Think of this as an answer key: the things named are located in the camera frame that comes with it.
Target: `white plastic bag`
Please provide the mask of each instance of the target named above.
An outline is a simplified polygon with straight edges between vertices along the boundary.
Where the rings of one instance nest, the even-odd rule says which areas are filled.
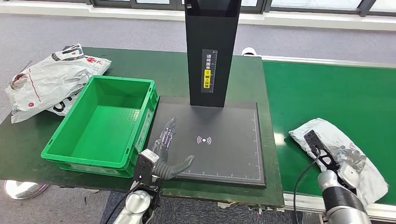
[[[93,73],[80,44],[25,69],[6,88],[12,104],[11,123],[29,119],[79,92]]]
[[[85,57],[87,59],[87,62],[93,69],[93,74],[92,74],[93,76],[103,75],[111,65],[111,61],[105,58],[99,58],[93,56],[85,56]],[[66,116],[66,114],[71,109],[71,106],[73,106],[74,102],[76,101],[78,94],[79,92],[72,94],[71,96],[68,96],[58,104],[48,108],[47,111],[56,113],[59,116]]]
[[[300,147],[313,159],[316,156],[311,152],[311,148],[305,141],[304,135],[313,130],[323,145],[328,149],[335,151],[337,149],[349,148],[356,150],[360,155],[364,153],[357,147],[347,135],[340,131],[335,125],[327,120],[316,118],[301,125],[299,128],[289,131],[290,136],[300,145]],[[327,168],[321,162],[317,162],[321,171]],[[357,196],[364,205],[369,205],[382,198],[388,192],[388,184],[385,182],[381,173],[366,157],[365,165],[360,172],[359,186],[356,188]]]

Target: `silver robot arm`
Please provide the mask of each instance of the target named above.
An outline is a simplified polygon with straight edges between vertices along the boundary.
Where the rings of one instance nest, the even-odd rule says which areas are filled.
[[[335,172],[326,170],[318,177],[329,224],[371,224],[360,199],[341,186]]]
[[[114,224],[148,224],[159,204],[162,180],[170,180],[189,168],[194,156],[188,156],[183,162],[172,166],[168,164],[168,149],[175,135],[176,118],[172,118],[161,132],[151,150],[139,153],[131,189],[138,190],[127,196],[125,207]]]

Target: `gray floor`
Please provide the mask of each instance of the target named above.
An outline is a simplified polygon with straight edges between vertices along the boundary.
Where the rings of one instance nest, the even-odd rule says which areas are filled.
[[[11,110],[3,91],[11,78],[29,61],[36,63],[65,45],[186,51],[181,21],[0,14],[0,30],[0,121]],[[269,56],[396,63],[395,40],[395,32],[239,25],[234,53],[250,46]],[[97,224],[109,195],[52,186],[34,199],[14,201],[0,191],[0,224]],[[115,200],[117,194],[111,195]],[[292,223],[291,212],[257,217],[244,206],[221,210],[211,202],[184,199],[163,204],[162,223]]]

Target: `green table surface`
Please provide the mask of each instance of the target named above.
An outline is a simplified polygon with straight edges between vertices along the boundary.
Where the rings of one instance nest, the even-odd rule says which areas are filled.
[[[389,184],[378,201],[396,204],[396,69],[263,61],[276,150],[284,191],[293,191],[311,162],[289,136],[308,120],[323,118],[342,130],[378,168]],[[298,192],[321,195],[318,166]]]
[[[96,48],[84,48],[84,53],[111,60],[112,65],[105,73],[107,76],[153,79],[159,95],[189,96],[186,53]],[[267,188],[172,180],[163,184],[163,194],[252,206],[283,207],[278,159],[260,58],[233,57],[227,99],[258,103]],[[8,116],[0,125],[0,179],[127,191],[132,184],[131,179],[65,171],[40,157],[61,120],[61,117],[50,112],[42,112],[21,123],[11,124]]]

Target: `black mat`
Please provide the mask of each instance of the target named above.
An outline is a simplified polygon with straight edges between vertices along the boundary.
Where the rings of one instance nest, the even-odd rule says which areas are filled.
[[[148,141],[150,148],[176,117],[169,163],[194,155],[178,178],[265,187],[257,105],[227,101],[224,108],[190,106],[188,98],[161,96]]]

